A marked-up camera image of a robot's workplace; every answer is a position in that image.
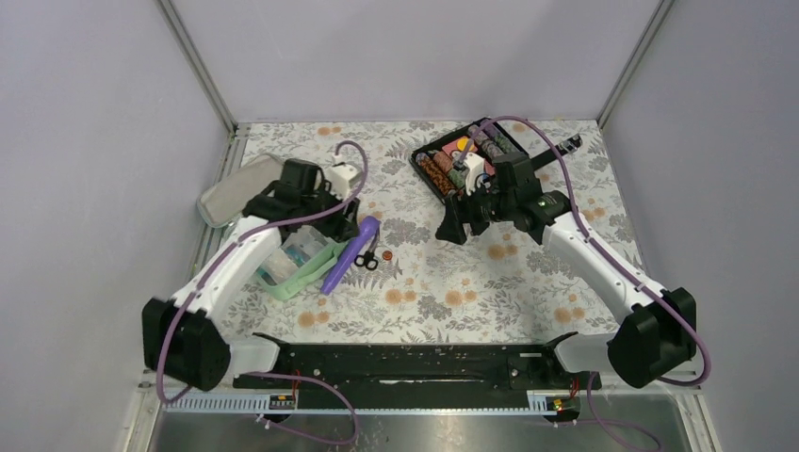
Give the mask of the black handled scissors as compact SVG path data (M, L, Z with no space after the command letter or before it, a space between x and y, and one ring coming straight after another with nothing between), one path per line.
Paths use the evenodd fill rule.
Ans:
M379 261L375 257L375 250L378 242L379 237L377 235L373 236L367 249L356 256L353 262L357 267L365 268L368 271L374 271L377 268Z

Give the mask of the mint green medicine kit case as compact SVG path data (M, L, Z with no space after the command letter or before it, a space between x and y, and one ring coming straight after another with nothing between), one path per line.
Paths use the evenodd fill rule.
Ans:
M294 294L298 279L330 269L347 242L334 242L312 223L355 197L334 196L325 170L299 158L267 155L208 189L198 201L202 216L212 227L231 221L234 228L176 299L189 298L196 309L211 311L231 301L259 270L267 273L271 286ZM318 248L318 254L297 268L280 251L284 244Z

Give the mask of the teal item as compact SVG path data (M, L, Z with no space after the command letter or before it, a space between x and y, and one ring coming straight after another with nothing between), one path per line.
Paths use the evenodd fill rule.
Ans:
M318 254L318 248L297 244L284 244L280 251L297 268L303 267Z

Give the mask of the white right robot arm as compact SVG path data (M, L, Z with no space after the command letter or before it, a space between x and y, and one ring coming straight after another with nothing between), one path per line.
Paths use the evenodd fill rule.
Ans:
M697 351L696 306L683 288L666 289L648 278L591 229L561 191L545 192L529 158L505 154L495 162L487 186L444 198L445 215L436 238L463 245L470 234L511 222L582 278L618 324L605 334L557 339L540 363L542 379L562 388L578 372L614 372L634 388L666 381L666 373Z

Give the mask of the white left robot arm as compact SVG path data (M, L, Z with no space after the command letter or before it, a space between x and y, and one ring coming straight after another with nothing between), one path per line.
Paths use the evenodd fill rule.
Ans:
M145 304L144 361L158 388L171 378L210 391L229 373L256 373L271 387L289 381L284 346L260 335L226 339L222 319L250 278L279 300L315 282L330 292L354 258L347 247L359 234L357 196L366 175L343 161L323 169L286 160L200 272L171 298Z

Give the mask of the purple flashlight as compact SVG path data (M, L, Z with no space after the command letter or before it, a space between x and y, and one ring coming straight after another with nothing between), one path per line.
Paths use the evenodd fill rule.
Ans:
M377 218L373 216L364 217L359 225L360 233L339 254L336 263L323 280L320 288L321 294L330 295L334 291L347 271L352 266L356 266L353 261L357 255L367 249L373 236L377 235L380 240L380 228L381 222Z

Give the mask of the black poker chip case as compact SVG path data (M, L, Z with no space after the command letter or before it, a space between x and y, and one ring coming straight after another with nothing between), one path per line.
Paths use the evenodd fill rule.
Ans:
M478 190L497 192L499 219L542 198L544 191L535 172L555 162L557 155L577 151L582 144L582 136L575 134L556 144L556 152L546 149L532 154L498 123L482 118L413 151L410 162L423 183L444 203L447 195L465 194L463 176L453 167L453 160L462 152L477 153L485 160L485 173L472 194Z

